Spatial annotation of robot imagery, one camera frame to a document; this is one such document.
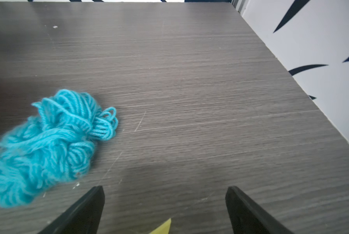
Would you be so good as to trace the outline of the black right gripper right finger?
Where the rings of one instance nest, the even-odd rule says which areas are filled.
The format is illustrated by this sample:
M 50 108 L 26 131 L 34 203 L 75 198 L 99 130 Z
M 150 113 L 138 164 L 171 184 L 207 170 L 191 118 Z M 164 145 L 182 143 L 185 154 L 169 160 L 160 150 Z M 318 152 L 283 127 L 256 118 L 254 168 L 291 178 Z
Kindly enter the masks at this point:
M 236 186 L 228 188 L 225 201 L 235 234 L 293 233 Z

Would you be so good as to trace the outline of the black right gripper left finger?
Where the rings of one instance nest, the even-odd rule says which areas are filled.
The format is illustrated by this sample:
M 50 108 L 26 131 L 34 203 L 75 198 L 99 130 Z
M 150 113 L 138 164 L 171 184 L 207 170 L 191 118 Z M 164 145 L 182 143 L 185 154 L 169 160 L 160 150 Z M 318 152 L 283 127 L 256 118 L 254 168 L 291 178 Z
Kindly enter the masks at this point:
M 96 234 L 104 204 L 105 194 L 103 187 L 95 186 L 40 233 Z

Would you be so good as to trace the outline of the yellow square paper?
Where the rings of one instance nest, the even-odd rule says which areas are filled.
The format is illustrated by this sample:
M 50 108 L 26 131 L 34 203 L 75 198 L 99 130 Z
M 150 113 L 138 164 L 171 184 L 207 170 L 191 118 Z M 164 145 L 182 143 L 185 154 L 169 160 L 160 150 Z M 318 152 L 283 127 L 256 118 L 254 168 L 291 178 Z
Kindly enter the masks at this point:
M 151 231 L 150 234 L 169 234 L 170 227 L 171 227 L 171 218 L 169 218 L 160 226 L 158 226 L 156 229 Z

